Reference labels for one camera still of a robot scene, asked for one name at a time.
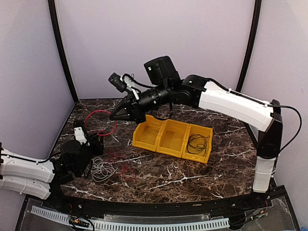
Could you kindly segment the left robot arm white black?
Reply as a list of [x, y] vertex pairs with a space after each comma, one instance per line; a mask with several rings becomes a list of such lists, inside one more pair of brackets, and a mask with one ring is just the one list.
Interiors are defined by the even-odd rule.
[[58, 210], [68, 206], [61, 186], [85, 176], [92, 159], [103, 154], [103, 137], [76, 132], [60, 152], [45, 160], [25, 157], [0, 149], [0, 187], [20, 194], [47, 199]]

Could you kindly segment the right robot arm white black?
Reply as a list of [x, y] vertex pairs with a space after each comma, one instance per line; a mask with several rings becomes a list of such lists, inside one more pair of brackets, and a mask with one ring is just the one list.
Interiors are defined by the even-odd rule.
[[147, 112], [162, 105], [182, 104], [219, 112], [253, 126], [258, 131], [257, 163], [253, 192], [246, 197], [245, 204], [255, 209], [263, 203], [263, 193], [269, 188], [278, 156], [284, 149], [283, 106], [277, 100], [263, 101], [231, 90], [212, 78], [189, 75], [181, 79], [168, 56], [150, 60], [144, 68], [151, 81], [144, 92], [137, 89], [139, 83], [131, 75], [110, 75], [109, 82], [127, 95], [109, 118], [139, 124], [146, 120]]

